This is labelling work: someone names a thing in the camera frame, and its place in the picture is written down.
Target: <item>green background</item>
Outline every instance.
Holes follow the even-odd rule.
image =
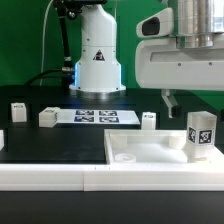
[[[50,0],[1,0],[0,14],[0,85],[22,85],[40,73],[41,45],[44,13]],[[104,6],[115,13],[116,2],[109,0]],[[117,59],[122,64],[122,84],[138,88],[135,80],[135,50],[141,41],[136,36],[136,25],[157,13],[165,6],[157,0],[117,1]],[[69,42],[73,61],[78,61],[81,51],[81,21],[68,21]],[[63,66],[63,50],[57,13],[51,7],[46,30],[45,69]],[[44,85],[52,81],[44,80]],[[196,91],[202,99],[216,107],[224,108],[222,92]]]

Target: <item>white cube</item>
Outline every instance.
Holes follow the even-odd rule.
[[[144,112],[142,114],[142,130],[156,129],[156,113]]]
[[[52,128],[57,123],[57,113],[60,111],[59,107],[47,107],[39,113],[39,127]]]
[[[26,122],[27,121],[27,112],[26,106],[24,103],[12,103],[12,121],[13,122]]]

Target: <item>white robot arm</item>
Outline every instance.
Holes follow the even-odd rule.
[[[66,11],[70,19],[78,14],[82,17],[82,55],[74,66],[75,80],[69,87],[72,95],[108,99],[125,93],[121,65],[116,59],[117,24],[104,11],[104,3],[106,0],[55,0],[58,13],[62,8],[62,14]],[[63,33],[65,61],[69,61],[68,41],[62,27]]]

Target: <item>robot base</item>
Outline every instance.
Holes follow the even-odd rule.
[[[74,88],[74,86],[70,86],[69,90],[70,90],[70,95],[72,96],[78,96],[78,97],[93,99],[93,100],[110,100],[112,98],[126,95],[126,88],[124,86],[122,86],[120,90],[114,91],[114,92],[86,92],[86,91],[78,90],[77,88]]]

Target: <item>black table surface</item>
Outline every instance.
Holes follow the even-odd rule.
[[[104,129],[140,129],[140,125],[57,125],[39,128],[46,107],[91,110],[134,110],[157,113],[157,129],[186,129],[187,113],[216,114],[216,146],[224,149],[219,111],[197,96],[178,91],[178,119],[168,118],[159,90],[128,89],[109,101],[70,96],[60,87],[0,87],[0,129],[5,146],[0,163],[106,164]],[[13,123],[11,103],[23,102],[28,122]],[[224,192],[0,192],[0,223],[224,223]]]

